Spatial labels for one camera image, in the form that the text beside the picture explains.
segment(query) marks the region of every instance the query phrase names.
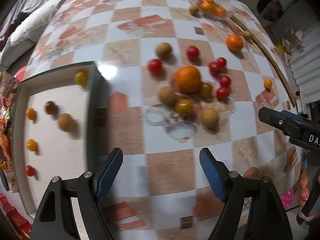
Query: white tray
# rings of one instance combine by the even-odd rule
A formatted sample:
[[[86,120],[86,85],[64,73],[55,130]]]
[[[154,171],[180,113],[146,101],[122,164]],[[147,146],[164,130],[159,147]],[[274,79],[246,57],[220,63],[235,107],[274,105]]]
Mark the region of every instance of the white tray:
[[[86,89],[74,83],[79,70],[89,73]],[[101,92],[106,88],[107,83],[93,62],[48,70],[21,83],[12,126],[12,158],[21,200],[32,218],[52,177],[78,178],[83,172],[94,170],[99,162],[94,121]],[[56,118],[44,112],[47,101],[54,101],[60,114],[71,114],[78,124],[76,132],[58,128]],[[26,118],[28,108],[36,110],[35,122]],[[29,139],[37,142],[38,154],[26,149]],[[27,165],[36,169],[36,176],[26,175]]]

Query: glass bowl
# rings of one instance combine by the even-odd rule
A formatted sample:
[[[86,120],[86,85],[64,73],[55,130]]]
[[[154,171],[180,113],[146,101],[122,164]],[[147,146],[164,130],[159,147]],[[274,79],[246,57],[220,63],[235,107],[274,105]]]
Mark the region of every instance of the glass bowl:
[[[191,0],[193,5],[199,5],[201,0]],[[219,7],[223,7],[226,10],[226,13],[223,17],[216,16],[213,13],[203,12],[204,15],[208,16],[209,18],[219,19],[219,20],[226,20],[230,18],[235,12],[235,6],[233,5],[231,0],[214,0],[215,4]]]

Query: yellow cherry tomato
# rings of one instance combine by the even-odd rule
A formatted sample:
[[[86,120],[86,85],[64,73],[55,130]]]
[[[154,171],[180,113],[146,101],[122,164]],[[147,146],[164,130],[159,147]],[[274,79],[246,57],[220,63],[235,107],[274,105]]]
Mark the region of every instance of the yellow cherry tomato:
[[[29,139],[27,142],[27,149],[31,152],[36,152],[38,150],[38,145],[35,140]]]
[[[174,110],[183,117],[192,114],[192,108],[192,102],[188,99],[179,99],[174,105]]]
[[[34,120],[34,119],[36,119],[36,111],[35,111],[33,108],[29,108],[29,109],[26,111],[26,117],[27,117],[29,120]]]
[[[272,87],[272,81],[271,79],[266,79],[264,82],[263,82],[263,86],[265,87],[265,89],[270,89]]]
[[[75,75],[75,83],[80,86],[87,85],[88,82],[88,74],[86,71],[81,70]]]

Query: tangerine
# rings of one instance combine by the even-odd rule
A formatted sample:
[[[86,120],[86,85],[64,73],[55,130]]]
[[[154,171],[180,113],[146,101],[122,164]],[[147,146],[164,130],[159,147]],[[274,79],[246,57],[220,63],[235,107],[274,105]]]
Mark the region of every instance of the tangerine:
[[[216,6],[213,11],[215,16],[224,17],[226,15],[226,9],[220,6]]]
[[[243,47],[243,41],[239,35],[231,34],[226,39],[228,49],[233,52],[239,52]]]
[[[183,93],[196,93],[201,87],[200,72],[195,66],[179,68],[174,78]]]
[[[214,4],[203,1],[202,3],[200,3],[199,8],[204,13],[214,13],[216,6]]]
[[[211,4],[215,4],[214,0],[201,0],[201,1],[208,2],[208,3],[211,3]]]

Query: tile pattern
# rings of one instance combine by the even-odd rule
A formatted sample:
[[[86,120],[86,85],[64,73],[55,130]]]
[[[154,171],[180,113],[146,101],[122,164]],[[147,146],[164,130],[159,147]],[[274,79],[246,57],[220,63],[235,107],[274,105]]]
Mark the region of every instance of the tile pattern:
[[[236,16],[276,57],[249,8],[236,0],[234,4]],[[99,136],[105,137],[109,150],[120,147],[124,152],[124,163],[102,210],[119,239],[208,238],[223,203],[213,195],[200,166],[202,147],[209,147],[217,160],[240,174],[257,167],[260,176],[271,177],[280,195],[300,175],[298,151],[294,152],[282,132],[258,119],[261,104],[256,97],[264,91],[266,78],[274,84],[277,104],[273,108],[288,110],[289,99],[277,73],[254,44],[231,53],[224,44],[232,33],[229,27],[194,17],[188,7],[188,0],[68,0],[44,31],[28,64],[26,78],[83,61],[97,60],[99,70],[107,75],[108,69],[117,67],[110,80],[109,134]],[[156,57],[154,49],[163,41],[172,45],[172,57],[164,62],[162,75],[152,76],[147,62]],[[200,49],[201,60],[188,60],[185,49],[191,45]],[[231,100],[227,105],[213,101],[194,107],[196,111],[206,104],[218,108],[223,113],[219,128],[204,129],[195,116],[187,120],[195,134],[177,139],[170,125],[150,125],[164,121],[157,93],[171,84],[181,65],[196,65],[203,81],[219,88],[206,67],[217,57],[228,60]],[[265,100],[270,96],[262,94]],[[181,119],[172,112],[165,114],[170,116],[169,123]],[[297,158],[284,173],[294,154]]]

